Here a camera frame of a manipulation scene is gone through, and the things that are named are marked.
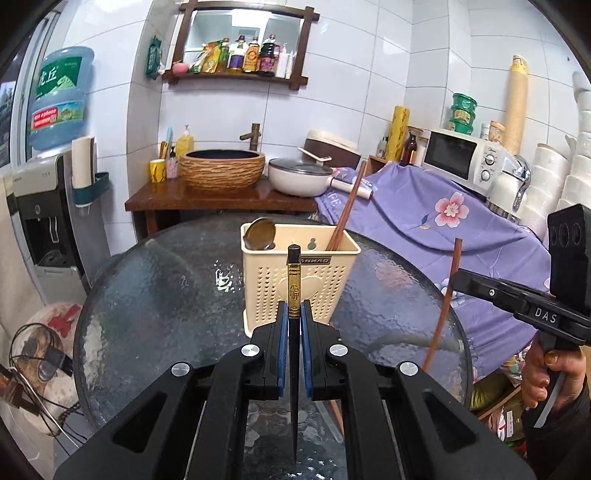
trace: wooden shelf frame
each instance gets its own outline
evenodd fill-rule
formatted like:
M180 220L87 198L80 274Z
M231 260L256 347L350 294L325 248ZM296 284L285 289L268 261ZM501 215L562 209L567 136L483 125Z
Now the wooden shelf frame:
M251 4L246 2L198 2L197 0L190 0L188 3L182 4L179 7L181 12L184 12L183 21L181 23L178 37L176 38L176 46L173 53L173 63L183 61L184 48L189 37L191 29L191 20L195 10L233 10L235 8L245 10L261 10L278 15L285 15L288 17L302 18L304 23L301 27L300 38L298 39L297 52L294 58L293 70L289 79L280 79L276 77L261 77L256 74L233 74L233 73L186 73L182 76L175 75L172 69L164 72L163 78L169 84L174 85L181 79L214 79L214 78L235 78L241 80L259 80L271 83L285 83L289 85L290 90L299 90L301 86L308 85L308 77L304 77L302 72L304 70L304 60L306 59L306 49L308 48L308 39L310 36L310 28L312 22L317 22L320 19L320 14L314 12L313 7L306 7L304 10L299 8L282 7L280 5L262 5Z

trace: green packet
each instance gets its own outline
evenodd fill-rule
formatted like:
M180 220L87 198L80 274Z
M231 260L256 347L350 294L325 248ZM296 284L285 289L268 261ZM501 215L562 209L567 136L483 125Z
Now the green packet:
M146 75L152 80L158 78L158 70L160 68L162 58L162 40L154 36L152 43L148 48L148 60L146 62Z

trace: round glass tabletop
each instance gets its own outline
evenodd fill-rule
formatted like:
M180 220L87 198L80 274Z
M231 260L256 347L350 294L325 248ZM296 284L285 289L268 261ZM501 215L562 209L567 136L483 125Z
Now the round glass tabletop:
M80 314L74 343L76 387L95 430L172 364L210 365L249 343L239 232L258 216L223 213L181 223L130 249L99 279ZM275 223L315 223L270 217ZM333 313L334 327L345 344L371 361L422 365L443 296L401 256L349 233L361 253ZM472 387L469 355L466 335L450 310L430 374L462 403ZM338 427L326 405L304 393L302 385L296 465L290 461L287 389L278 402L251 402L245 478L347 478Z

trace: mirror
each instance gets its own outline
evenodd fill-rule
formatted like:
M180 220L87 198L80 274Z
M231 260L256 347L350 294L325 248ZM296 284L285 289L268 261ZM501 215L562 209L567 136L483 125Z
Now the mirror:
M275 34L276 41L281 47L286 45L287 51L296 51L303 23L303 18L260 10L195 10L185 43L183 61L193 62L203 50L204 44L225 37L229 38L232 44L240 35L245 36L246 45L255 36L258 36L259 45L262 45L270 34Z

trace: woven basin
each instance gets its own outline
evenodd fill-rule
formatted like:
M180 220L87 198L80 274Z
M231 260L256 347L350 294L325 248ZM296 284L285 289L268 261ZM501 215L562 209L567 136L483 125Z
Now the woven basin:
M182 155L181 176L200 190L245 189L261 178L265 156L250 150L197 150Z

